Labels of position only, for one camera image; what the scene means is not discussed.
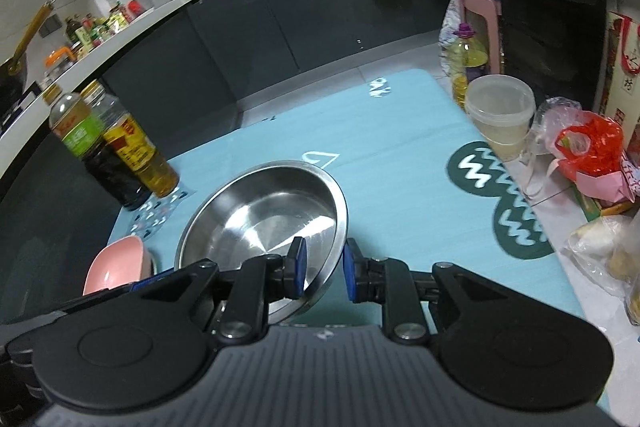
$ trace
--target pan handle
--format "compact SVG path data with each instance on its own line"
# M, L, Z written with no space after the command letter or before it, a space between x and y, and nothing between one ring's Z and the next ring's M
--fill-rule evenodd
M31 39L33 39L33 37L36 35L36 32L44 24L44 21L47 19L47 17L49 17L51 12L53 12L53 3L55 3L55 1L56 0L50 0L44 3L42 8L38 10L38 13L36 13L36 16L31 21L31 24L29 24L27 31L22 37L22 40L18 44L18 47L15 49L14 56L9 60L9 74L17 74L22 68L20 59L24 55L24 52L27 50L27 46L29 45L29 42L31 42Z

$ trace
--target white countertop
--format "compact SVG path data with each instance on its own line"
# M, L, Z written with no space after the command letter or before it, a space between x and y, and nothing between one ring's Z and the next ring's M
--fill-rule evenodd
M100 47L94 49L89 55L80 60L71 69L59 77L58 83L64 91L76 89L84 80L91 76L103 63L111 58L117 51L143 33L145 30L171 15L177 9L192 0L172 0L167 4L145 13L131 26L119 34L113 36ZM14 123L0 136L0 177L11 165L11 162L20 152L37 129L47 120L49 107L42 96L34 100Z

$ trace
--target white wavy pattern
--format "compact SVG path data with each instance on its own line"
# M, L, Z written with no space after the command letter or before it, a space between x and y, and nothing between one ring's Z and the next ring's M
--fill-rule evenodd
M514 196L513 206L515 208L524 209L522 211L523 221L528 221L529 219L533 219L533 230L534 232L538 232L540 234L540 238L539 238L540 243L544 243L545 241L547 241L546 234L544 230L542 230L542 225L540 225L540 222L538 221L536 214L533 212L529 203L527 203L527 201L524 199L524 196L520 193L520 190L518 189L518 185L516 184L516 182L514 182L513 179L511 179L511 176L507 173L504 166L501 165L500 160L498 160L498 158L494 155L494 152L488 147L478 147L476 148L476 151L481 153L482 159L490 160L492 162L491 165L489 165L490 169L501 172L500 176L498 176L495 182L509 185L507 187L507 192L512 196ZM510 221L509 220L510 215L511 215L511 211L505 210L500 216L500 219L498 220L498 223L500 223L502 226L508 227L509 230L507 234L510 237L516 237L516 243L524 247L530 247L532 245L535 245L535 241L529 239L529 235L530 235L529 232L527 230L523 230L520 228L522 223L518 221Z
M465 178L467 180L476 180L474 186L476 188L482 188L486 185L486 182L491 179L491 175L484 174L484 172L479 173L479 171L482 169L482 164L472 162L471 160L475 157L475 154L470 154L469 156L465 156L464 158L462 158L462 160L460 160L460 163L458 164L458 169L468 169L467 173L465 174Z

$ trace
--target orange lid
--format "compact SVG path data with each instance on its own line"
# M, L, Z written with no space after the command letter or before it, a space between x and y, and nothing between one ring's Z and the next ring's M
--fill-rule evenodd
M73 54L73 52L67 48L66 46L62 46L60 49L55 50L54 52L52 52L52 54L49 55L49 57L45 58L44 60L44 65L46 68L50 68L52 67L56 61L62 57L62 55L67 55L71 60L75 61L76 60L76 56Z

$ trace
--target purple cap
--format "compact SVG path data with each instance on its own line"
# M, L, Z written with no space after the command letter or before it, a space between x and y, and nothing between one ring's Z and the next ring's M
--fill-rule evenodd
M454 31L453 34L459 36L461 39L470 39L476 32L466 22L463 22L460 23L457 31Z

